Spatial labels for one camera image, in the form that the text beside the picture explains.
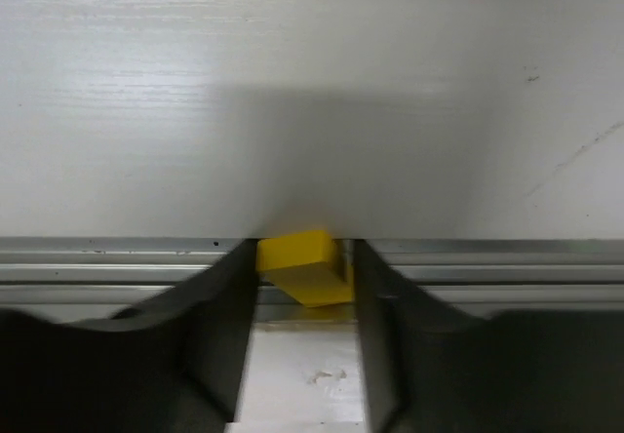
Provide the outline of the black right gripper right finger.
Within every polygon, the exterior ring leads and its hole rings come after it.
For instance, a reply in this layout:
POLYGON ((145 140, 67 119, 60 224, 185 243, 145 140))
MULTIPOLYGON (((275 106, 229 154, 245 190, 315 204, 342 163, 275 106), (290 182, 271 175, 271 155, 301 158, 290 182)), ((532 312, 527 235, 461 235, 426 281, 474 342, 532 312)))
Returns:
POLYGON ((354 249, 355 312, 373 432, 619 432, 623 314, 469 315, 354 249))

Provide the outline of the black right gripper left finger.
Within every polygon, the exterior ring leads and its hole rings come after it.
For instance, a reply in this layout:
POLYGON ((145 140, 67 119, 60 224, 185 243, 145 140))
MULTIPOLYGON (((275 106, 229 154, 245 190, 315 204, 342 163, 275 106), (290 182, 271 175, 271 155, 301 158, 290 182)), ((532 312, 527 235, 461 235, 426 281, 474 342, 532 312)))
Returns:
POLYGON ((5 432, 221 432, 257 300, 256 241, 108 318, 1 313, 5 432))

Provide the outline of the yellow cube block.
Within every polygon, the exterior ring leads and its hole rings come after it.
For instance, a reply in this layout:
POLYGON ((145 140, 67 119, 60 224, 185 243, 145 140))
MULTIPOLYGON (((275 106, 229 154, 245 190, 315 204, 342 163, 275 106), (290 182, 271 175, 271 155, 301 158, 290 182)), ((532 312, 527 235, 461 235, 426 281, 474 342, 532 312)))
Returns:
POLYGON ((256 270, 305 307, 353 300, 353 267, 344 245, 326 230, 308 230, 257 243, 256 270))

